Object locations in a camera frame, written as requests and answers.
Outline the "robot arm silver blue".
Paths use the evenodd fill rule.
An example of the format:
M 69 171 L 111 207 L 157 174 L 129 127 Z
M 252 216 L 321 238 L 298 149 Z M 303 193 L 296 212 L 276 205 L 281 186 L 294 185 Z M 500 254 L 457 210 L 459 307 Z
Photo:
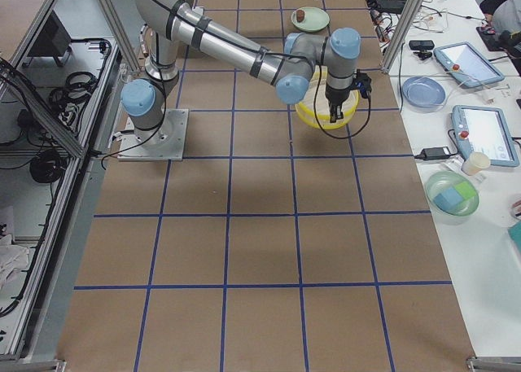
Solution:
M 353 91 L 371 98 L 371 79 L 357 69 L 361 38 L 353 28 L 339 28 L 329 37 L 292 33 L 284 51 L 276 53 L 194 11 L 194 0 L 134 1 L 155 34 L 145 72 L 157 83 L 177 81 L 177 48 L 184 43 L 270 84 L 287 105 L 302 101 L 313 74 L 326 68 L 325 96 L 332 123 L 343 119 L 343 103 Z

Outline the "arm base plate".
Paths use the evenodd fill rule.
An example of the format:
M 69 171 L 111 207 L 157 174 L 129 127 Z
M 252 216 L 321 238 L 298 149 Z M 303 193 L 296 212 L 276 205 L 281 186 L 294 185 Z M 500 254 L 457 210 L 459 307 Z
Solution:
M 134 124 L 127 119 L 125 134 L 120 142 L 117 158 L 121 161 L 163 161 L 183 158 L 186 129 L 189 119 L 188 109 L 167 109 L 164 123 L 153 138 L 141 131 L 134 132 Z

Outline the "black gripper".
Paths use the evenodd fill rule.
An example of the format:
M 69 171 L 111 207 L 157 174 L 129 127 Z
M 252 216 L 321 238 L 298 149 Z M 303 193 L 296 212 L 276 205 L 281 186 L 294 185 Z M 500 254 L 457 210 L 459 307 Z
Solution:
M 355 71 L 349 77 L 337 77 L 328 72 L 326 75 L 326 99 L 330 105 L 330 122 L 344 118 L 342 105 L 350 92 L 358 90 L 362 98 L 369 99 L 372 93 L 371 78 L 362 71 Z

